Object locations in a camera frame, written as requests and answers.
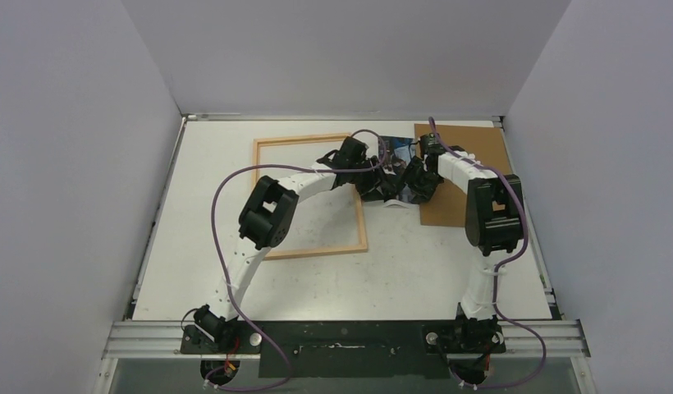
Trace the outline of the colour printed photo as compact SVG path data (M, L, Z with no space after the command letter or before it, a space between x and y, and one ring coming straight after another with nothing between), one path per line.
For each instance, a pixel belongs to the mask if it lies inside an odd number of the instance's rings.
M410 161L416 156L418 142L413 138L382 136L378 142L378 156L384 157L379 168L380 178L376 186L360 194L364 202L382 201L385 205L401 206L419 204L414 192L401 180Z

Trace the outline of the brown frame backing board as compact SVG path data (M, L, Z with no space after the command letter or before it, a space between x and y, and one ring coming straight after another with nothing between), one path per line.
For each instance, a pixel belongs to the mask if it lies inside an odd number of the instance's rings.
M445 145L461 147L462 154L468 154L482 166L493 167L505 176L514 173L499 128L438 123L436 130ZM467 163L455 163L452 158L443 158L441 165L443 183L437 186L428 202L419 206L420 224L463 228L469 181L473 176L490 177L492 173L481 172Z

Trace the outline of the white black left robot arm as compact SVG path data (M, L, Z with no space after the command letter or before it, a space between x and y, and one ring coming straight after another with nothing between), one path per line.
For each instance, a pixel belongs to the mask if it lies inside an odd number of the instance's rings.
M217 225L212 238L222 268L217 298L199 307L193 315L201 341L216 354L227 351L236 339L240 305L267 254L288 235L298 205L316 195L346 184L373 184L384 164L383 156L369 157L368 146L354 135L347 136L339 149L318 158L310 167L284 165L289 176L261 176L255 183L238 217L238 240L230 254L224 254Z

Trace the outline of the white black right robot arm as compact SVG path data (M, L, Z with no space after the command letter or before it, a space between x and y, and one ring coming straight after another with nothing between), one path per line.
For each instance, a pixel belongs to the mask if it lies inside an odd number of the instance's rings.
M479 252L458 304L453 327L436 343L455 353L498 351L503 342L498 316L497 288L503 273L501 253L512 253L525 237L520 179L500 176L471 153L444 145L436 134L418 140L420 154L407 165L401 182L415 204L429 202L437 187L451 182L465 194L465 236Z

